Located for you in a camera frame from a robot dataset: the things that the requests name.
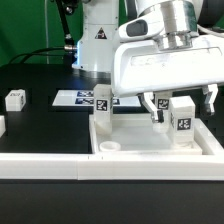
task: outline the small white block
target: small white block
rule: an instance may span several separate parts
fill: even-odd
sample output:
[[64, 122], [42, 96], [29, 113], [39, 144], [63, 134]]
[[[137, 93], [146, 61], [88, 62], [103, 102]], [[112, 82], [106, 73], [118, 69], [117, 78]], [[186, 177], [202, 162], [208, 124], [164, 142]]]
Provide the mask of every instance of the small white block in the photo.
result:
[[5, 133], [5, 117], [0, 116], [0, 137]]
[[168, 135], [174, 144], [194, 141], [195, 105], [190, 96], [170, 99]]
[[98, 134], [112, 132], [113, 98], [110, 85], [97, 84], [94, 88], [94, 121]]
[[25, 90], [12, 90], [5, 98], [6, 111], [21, 111], [26, 104]]

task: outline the green background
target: green background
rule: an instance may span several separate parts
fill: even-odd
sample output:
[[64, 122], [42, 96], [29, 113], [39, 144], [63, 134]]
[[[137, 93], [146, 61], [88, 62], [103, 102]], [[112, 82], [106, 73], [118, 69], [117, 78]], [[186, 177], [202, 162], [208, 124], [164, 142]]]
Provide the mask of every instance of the green background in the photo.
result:
[[[49, 46], [64, 46], [57, 5], [50, 0], [47, 5]], [[46, 47], [44, 0], [1, 0], [0, 9], [0, 66], [18, 54]], [[124, 1], [120, 1], [119, 17], [120, 24], [126, 21]], [[77, 42], [82, 36], [81, 3], [74, 15], [67, 16], [67, 20], [72, 36]], [[46, 57], [35, 56], [28, 62], [46, 63]], [[50, 57], [50, 63], [62, 63], [62, 58]]]

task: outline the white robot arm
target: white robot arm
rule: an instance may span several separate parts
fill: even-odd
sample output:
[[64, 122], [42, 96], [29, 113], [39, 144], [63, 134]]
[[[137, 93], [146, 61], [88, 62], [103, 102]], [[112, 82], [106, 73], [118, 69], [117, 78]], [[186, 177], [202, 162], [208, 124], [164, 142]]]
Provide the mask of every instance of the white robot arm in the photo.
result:
[[206, 98], [205, 111], [214, 114], [217, 84], [224, 83], [224, 40], [199, 36], [197, 18], [203, 1], [135, 2], [138, 18], [121, 26], [116, 34], [117, 45], [121, 46], [114, 59], [114, 95], [142, 95], [153, 121], [162, 122], [161, 111], [149, 96], [167, 90], [203, 88], [205, 94], [212, 96]]
[[126, 0], [125, 3], [127, 14], [132, 14], [130, 18], [135, 15], [137, 18], [119, 28], [115, 48], [121, 43], [149, 38], [156, 40], [161, 49], [189, 47], [191, 37], [198, 36], [197, 19], [203, 0]]

